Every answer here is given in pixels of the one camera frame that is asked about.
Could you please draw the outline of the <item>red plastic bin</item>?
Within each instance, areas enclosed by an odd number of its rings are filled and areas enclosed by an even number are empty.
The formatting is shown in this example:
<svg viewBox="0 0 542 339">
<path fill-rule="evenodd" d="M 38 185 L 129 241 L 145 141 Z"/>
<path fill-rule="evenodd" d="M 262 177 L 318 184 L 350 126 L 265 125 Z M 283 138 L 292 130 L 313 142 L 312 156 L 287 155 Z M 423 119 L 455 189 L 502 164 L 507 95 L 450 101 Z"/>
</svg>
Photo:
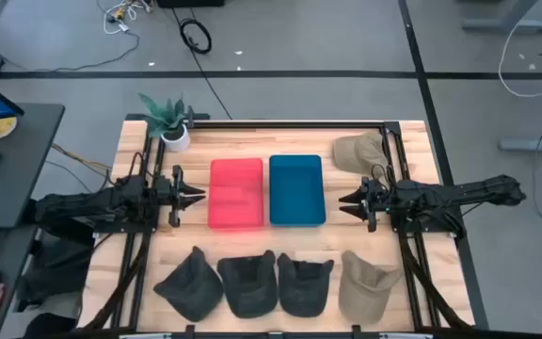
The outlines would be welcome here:
<svg viewBox="0 0 542 339">
<path fill-rule="evenodd" d="M 219 232 L 264 226 L 263 161 L 214 159 L 210 167 L 208 226 Z"/>
</svg>

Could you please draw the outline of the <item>grey desk leg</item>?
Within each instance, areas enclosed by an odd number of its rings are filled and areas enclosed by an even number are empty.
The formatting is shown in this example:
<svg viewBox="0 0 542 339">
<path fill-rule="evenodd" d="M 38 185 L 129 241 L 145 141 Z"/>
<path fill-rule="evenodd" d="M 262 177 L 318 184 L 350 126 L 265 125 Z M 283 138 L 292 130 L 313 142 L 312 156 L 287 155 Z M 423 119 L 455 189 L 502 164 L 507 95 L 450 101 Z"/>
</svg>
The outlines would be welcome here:
<svg viewBox="0 0 542 339">
<path fill-rule="evenodd" d="M 542 34 L 542 21 L 525 19 L 537 2 L 538 0 L 517 0 L 501 18 L 464 18 L 461 27 L 464 30 L 492 33 Z"/>
</svg>

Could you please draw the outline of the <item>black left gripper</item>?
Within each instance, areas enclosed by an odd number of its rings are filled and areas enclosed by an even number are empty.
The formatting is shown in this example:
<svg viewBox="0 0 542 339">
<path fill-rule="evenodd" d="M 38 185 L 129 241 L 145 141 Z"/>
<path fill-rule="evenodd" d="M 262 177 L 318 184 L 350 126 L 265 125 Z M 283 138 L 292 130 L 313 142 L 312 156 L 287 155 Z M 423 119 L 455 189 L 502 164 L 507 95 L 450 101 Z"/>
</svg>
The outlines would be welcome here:
<svg viewBox="0 0 542 339">
<path fill-rule="evenodd" d="M 168 223 L 171 227 L 179 227 L 181 224 L 179 218 L 181 200 L 182 209 L 185 210 L 192 204 L 202 201 L 205 196 L 201 194 L 204 193 L 204 190 L 183 183 L 183 170 L 179 165 L 173 166 L 170 179 L 168 179 L 165 175 L 159 175 L 156 178 L 156 201 L 159 206 L 171 207 L 171 210 L 168 213 Z"/>
</svg>

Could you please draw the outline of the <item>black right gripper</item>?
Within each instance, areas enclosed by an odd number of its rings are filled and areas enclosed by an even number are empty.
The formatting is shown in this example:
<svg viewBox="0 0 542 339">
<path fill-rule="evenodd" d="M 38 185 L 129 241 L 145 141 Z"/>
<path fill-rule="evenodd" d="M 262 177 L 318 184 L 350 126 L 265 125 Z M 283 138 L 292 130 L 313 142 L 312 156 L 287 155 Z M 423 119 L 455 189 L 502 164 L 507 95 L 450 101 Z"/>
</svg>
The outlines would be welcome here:
<svg viewBox="0 0 542 339">
<path fill-rule="evenodd" d="M 361 186 L 353 193 L 339 198 L 339 202 L 360 203 L 341 206 L 340 210 L 356 218 L 367 221 L 367 230 L 375 232 L 376 213 L 388 208 L 389 190 L 378 179 L 361 178 Z"/>
</svg>

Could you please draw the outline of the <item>black aluminium table frame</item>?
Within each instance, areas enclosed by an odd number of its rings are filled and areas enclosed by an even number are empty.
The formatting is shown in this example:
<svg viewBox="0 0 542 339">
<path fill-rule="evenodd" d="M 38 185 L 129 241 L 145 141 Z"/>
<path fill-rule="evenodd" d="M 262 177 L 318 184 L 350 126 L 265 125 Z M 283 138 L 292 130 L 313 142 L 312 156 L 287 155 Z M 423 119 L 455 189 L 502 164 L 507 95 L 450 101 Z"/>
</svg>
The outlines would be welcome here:
<svg viewBox="0 0 542 339">
<path fill-rule="evenodd" d="M 198 202 L 181 212 L 181 227 L 167 224 L 168 209 L 160 214 L 157 232 L 153 235 L 148 262 L 143 276 L 140 300 L 133 299 L 132 283 L 120 306 L 119 327 L 136 324 L 135 329 L 145 332 L 183 332 L 188 321 L 181 317 L 164 299 L 153 292 L 192 250 L 201 248 L 206 259 L 215 268 L 218 260 L 263 254 L 272 250 L 277 256 L 283 252 L 296 260 L 324 262 L 334 260 L 329 286 L 327 307 L 315 318 L 300 318 L 286 314 L 280 305 L 268 315 L 240 319 L 233 315 L 225 299 L 204 320 L 195 324 L 196 334 L 229 334 L 271 332 L 298 334 L 334 334 L 351 331 L 353 323 L 345 318 L 338 306 L 342 274 L 341 254 L 351 250 L 362 259 L 380 265 L 402 264 L 397 233 L 394 233 L 386 215 L 377 214 L 377 231 L 367 233 L 365 223 L 339 210 L 338 199 L 357 189 L 360 175 L 340 171 L 332 163 L 332 143 L 338 137 L 358 136 L 367 131 L 380 132 L 389 138 L 395 176 L 408 170 L 410 179 L 437 184 L 439 171 L 423 121 L 200 121 L 190 131 L 191 145 L 183 153 L 165 152 L 161 165 L 164 174 L 171 174 L 173 165 L 181 165 L 185 181 L 208 190 L 210 163 L 217 158 L 260 158 L 264 179 L 267 179 L 268 158 L 273 154 L 317 154 L 322 160 L 327 221 L 312 228 L 276 228 L 269 225 L 267 187 L 265 193 L 265 224 L 258 230 L 223 232 L 209 229 L 207 200 Z M 406 163 L 401 171 L 399 160 Z M 424 233 L 423 244 L 430 275 L 436 288 L 457 314 L 468 323 L 480 325 L 470 307 L 468 288 L 454 239 L 449 234 Z M 78 327 L 88 324 L 104 306 L 118 284 L 121 259 L 126 244 L 125 234 L 107 239 L 92 257 L 86 288 L 82 297 L 82 312 Z M 413 331 L 407 283 L 403 277 L 392 288 L 382 319 L 376 324 L 361 325 L 363 331 Z"/>
</svg>

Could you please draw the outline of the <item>green artificial plant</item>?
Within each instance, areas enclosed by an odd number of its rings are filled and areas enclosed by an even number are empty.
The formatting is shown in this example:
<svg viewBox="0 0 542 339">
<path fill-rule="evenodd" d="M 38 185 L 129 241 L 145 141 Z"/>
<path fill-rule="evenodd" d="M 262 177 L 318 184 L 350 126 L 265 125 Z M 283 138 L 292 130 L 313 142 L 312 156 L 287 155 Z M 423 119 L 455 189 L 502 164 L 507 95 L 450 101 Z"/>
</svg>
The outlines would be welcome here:
<svg viewBox="0 0 542 339">
<path fill-rule="evenodd" d="M 138 97 L 149 111 L 146 121 L 149 125 L 150 137 L 165 137 L 169 140 L 177 140 L 183 136 L 183 120 L 187 117 L 183 99 L 180 99 L 175 104 L 168 99 L 165 105 L 159 105 L 146 94 L 139 93 Z"/>
</svg>

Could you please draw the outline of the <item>black side desk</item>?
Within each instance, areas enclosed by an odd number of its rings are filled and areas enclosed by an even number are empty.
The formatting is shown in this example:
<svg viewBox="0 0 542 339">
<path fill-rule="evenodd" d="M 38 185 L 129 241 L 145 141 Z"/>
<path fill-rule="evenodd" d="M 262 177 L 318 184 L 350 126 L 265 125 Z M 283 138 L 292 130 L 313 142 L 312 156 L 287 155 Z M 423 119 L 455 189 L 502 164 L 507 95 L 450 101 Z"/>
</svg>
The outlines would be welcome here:
<svg viewBox="0 0 542 339">
<path fill-rule="evenodd" d="M 14 131 L 0 139 L 0 330 L 38 227 L 23 215 L 65 107 L 60 104 L 21 104 L 24 114 Z"/>
</svg>

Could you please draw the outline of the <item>black bag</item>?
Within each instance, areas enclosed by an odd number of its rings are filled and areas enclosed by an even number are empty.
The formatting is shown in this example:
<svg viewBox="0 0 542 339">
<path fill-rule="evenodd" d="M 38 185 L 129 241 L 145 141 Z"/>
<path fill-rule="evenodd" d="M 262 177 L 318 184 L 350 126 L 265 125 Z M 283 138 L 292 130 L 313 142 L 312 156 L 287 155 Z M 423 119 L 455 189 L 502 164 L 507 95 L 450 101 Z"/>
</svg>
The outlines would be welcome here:
<svg viewBox="0 0 542 339">
<path fill-rule="evenodd" d="M 82 244 L 39 231 L 15 292 L 13 310 L 75 316 L 94 244 L 93 238 Z"/>
</svg>

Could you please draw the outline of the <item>grey desk foot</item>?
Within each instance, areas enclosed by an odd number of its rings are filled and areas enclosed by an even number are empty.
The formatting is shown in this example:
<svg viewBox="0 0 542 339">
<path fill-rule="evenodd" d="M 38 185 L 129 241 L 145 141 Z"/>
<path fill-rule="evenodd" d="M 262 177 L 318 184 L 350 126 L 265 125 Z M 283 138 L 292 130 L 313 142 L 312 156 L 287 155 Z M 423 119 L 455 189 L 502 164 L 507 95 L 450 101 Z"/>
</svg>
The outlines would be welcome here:
<svg viewBox="0 0 542 339">
<path fill-rule="evenodd" d="M 503 137 L 498 148 L 511 152 L 540 152 L 542 153 L 542 137 L 531 139 L 527 137 Z"/>
</svg>

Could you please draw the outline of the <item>dark grey baseball cap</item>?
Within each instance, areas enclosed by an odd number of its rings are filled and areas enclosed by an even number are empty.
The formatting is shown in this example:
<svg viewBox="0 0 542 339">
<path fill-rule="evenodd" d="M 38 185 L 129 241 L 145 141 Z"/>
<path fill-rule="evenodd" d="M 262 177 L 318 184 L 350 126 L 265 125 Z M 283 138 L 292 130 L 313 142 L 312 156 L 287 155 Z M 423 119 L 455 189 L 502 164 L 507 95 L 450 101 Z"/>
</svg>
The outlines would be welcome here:
<svg viewBox="0 0 542 339">
<path fill-rule="evenodd" d="M 198 247 L 193 247 L 191 253 L 154 286 L 153 291 L 191 322 L 204 319 L 224 295 L 221 280 Z"/>
<path fill-rule="evenodd" d="M 223 258 L 217 264 L 231 312 L 239 318 L 256 318 L 272 312 L 278 303 L 276 257 L 262 255 Z"/>
<path fill-rule="evenodd" d="M 282 253 L 279 267 L 279 303 L 289 315 L 317 317 L 326 308 L 333 260 L 297 261 Z"/>
</svg>

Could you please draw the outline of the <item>tan baseball cap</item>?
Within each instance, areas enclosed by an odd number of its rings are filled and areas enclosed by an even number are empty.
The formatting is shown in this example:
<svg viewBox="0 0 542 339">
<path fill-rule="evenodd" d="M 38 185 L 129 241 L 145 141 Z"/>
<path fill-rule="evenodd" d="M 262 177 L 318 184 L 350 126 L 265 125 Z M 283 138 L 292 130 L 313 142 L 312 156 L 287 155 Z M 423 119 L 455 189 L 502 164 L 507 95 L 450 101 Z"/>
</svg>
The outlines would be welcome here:
<svg viewBox="0 0 542 339">
<path fill-rule="evenodd" d="M 395 266 L 377 266 L 351 250 L 342 254 L 339 308 L 355 325 L 377 324 L 385 313 L 391 289 L 402 272 Z"/>
<path fill-rule="evenodd" d="M 333 161 L 339 170 L 381 178 L 388 165 L 378 132 L 339 137 L 333 142 Z"/>
</svg>

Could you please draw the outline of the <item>white plant pot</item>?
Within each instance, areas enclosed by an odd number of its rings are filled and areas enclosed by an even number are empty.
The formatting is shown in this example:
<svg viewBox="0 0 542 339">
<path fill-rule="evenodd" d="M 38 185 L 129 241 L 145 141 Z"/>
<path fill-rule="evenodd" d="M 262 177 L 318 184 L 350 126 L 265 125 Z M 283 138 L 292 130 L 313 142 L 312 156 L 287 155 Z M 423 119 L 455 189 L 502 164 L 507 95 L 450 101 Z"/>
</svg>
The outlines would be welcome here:
<svg viewBox="0 0 542 339">
<path fill-rule="evenodd" d="M 164 141 L 166 148 L 174 153 L 186 151 L 191 143 L 188 129 L 184 124 L 177 129 L 164 132 L 160 138 Z"/>
</svg>

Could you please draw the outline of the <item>person's leg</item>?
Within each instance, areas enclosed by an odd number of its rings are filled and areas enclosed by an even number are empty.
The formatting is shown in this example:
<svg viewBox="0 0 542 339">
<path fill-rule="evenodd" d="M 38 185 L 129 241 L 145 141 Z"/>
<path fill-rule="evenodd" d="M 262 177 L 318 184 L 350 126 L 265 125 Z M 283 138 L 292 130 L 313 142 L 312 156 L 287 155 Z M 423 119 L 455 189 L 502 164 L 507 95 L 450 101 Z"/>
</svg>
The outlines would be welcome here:
<svg viewBox="0 0 542 339">
<path fill-rule="evenodd" d="M 22 339 L 41 339 L 52 334 L 72 330 L 76 319 L 52 313 L 37 315 L 26 327 Z"/>
</svg>

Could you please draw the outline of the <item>blue plastic bin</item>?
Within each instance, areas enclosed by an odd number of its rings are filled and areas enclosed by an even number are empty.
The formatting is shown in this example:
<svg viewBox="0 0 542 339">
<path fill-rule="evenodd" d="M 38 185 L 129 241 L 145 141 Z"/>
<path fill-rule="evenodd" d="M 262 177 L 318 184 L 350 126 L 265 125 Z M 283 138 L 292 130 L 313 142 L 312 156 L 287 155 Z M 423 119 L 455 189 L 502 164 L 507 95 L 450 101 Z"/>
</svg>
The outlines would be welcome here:
<svg viewBox="0 0 542 339">
<path fill-rule="evenodd" d="M 319 155 L 276 154 L 269 158 L 269 218 L 276 227 L 317 227 L 326 222 Z"/>
</svg>

